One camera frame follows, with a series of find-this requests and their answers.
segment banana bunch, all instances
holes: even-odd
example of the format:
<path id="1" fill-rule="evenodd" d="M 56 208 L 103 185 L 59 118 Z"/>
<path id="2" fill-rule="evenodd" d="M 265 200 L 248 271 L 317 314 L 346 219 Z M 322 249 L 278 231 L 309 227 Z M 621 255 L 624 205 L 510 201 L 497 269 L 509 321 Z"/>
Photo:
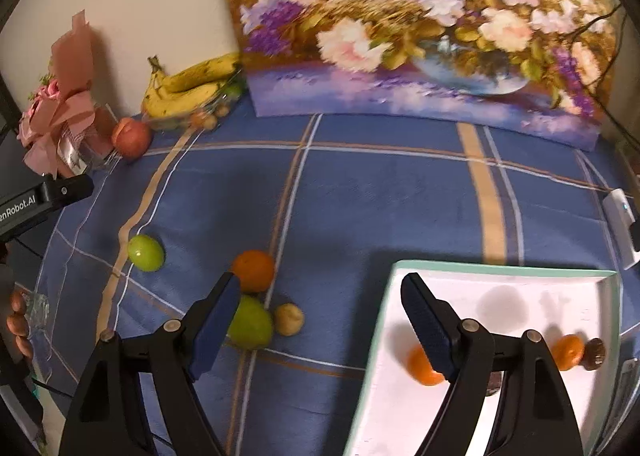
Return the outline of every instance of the banana bunch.
<path id="1" fill-rule="evenodd" d="M 152 118 L 167 118 L 186 115 L 212 100 L 224 84 L 215 80 L 235 71 L 238 54 L 201 62 L 172 76 L 164 73 L 158 56 L 147 60 L 151 65 L 151 78 L 142 100 L 142 111 Z"/>

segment plaid tablecloth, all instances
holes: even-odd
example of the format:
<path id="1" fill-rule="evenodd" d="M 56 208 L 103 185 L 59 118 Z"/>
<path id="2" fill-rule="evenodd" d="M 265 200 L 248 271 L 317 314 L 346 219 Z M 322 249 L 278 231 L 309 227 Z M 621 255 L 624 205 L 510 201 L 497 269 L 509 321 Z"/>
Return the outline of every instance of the plaid tablecloth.
<path id="1" fill-rule="evenodd" d="M 278 270 L 262 298 L 270 308 L 293 301 L 306 324 L 258 352 L 224 346 L 197 382 L 231 455 L 342 453 L 400 259 L 620 265 L 600 202 L 625 183 L 604 143 L 582 153 L 417 118 L 257 119 L 248 99 L 218 131 L 178 138 L 156 135 L 141 160 L 97 173 L 94 195 L 64 210 L 38 279 L 50 299 L 50 344 L 36 358 L 50 385 L 74 392 L 102 327 L 149 333 L 207 295 L 238 253 L 265 249 Z M 160 239 L 160 271 L 127 262 L 112 274 L 123 227 Z M 628 356 L 638 269 L 622 279 Z M 152 429 L 166 437 L 150 378 L 143 387 Z M 64 413 L 68 401 L 56 402 Z"/>

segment silver rivet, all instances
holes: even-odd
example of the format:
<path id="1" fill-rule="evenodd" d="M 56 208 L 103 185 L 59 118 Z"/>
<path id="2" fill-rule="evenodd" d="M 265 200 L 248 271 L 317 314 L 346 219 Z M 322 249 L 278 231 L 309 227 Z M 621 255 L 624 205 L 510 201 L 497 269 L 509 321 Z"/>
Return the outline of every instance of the silver rivet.
<path id="1" fill-rule="evenodd" d="M 100 333 L 100 340 L 102 342 L 111 342 L 115 336 L 116 332 L 111 328 L 107 328 L 106 330 L 102 330 L 102 332 Z"/>
<path id="2" fill-rule="evenodd" d="M 478 331 L 480 329 L 480 325 L 473 319 L 464 319 L 462 321 L 462 328 L 465 331 L 474 333 L 475 331 Z"/>
<path id="3" fill-rule="evenodd" d="M 178 321 L 178 319 L 171 319 L 170 321 L 165 322 L 162 327 L 164 328 L 164 331 L 167 331 L 167 333 L 173 333 L 174 331 L 179 330 L 180 326 L 182 326 L 182 323 Z"/>
<path id="4" fill-rule="evenodd" d="M 542 335 L 540 335 L 540 333 L 535 330 L 528 330 L 527 339 L 529 339 L 531 342 L 540 342 L 542 340 Z"/>

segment white box with green rim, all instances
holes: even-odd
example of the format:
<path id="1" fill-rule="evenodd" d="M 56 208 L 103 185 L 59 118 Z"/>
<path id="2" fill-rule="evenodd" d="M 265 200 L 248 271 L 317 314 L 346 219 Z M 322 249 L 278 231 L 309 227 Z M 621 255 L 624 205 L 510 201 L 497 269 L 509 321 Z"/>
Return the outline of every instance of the white box with green rim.
<path id="1" fill-rule="evenodd" d="M 492 333 L 520 337 L 535 329 L 552 345 L 561 335 L 599 337 L 607 348 L 600 369 L 562 372 L 585 455 L 603 429 L 620 351 L 620 283 L 614 271 L 400 261 L 391 272 L 369 351 L 369 363 L 344 456 L 414 456 L 448 383 L 426 387 L 405 369 L 418 341 L 400 300 L 400 283 L 417 272 L 437 299 L 460 318 L 478 319 Z M 482 456 L 498 394 L 484 400 L 466 456 Z"/>

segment canvas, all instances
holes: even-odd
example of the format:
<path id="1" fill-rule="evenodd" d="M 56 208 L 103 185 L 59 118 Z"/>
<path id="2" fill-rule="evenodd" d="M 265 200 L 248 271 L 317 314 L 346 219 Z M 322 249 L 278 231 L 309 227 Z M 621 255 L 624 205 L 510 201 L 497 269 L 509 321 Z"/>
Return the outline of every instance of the canvas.
<path id="1" fill-rule="evenodd" d="M 467 121 L 592 149 L 617 0 L 228 0 L 258 116 Z"/>

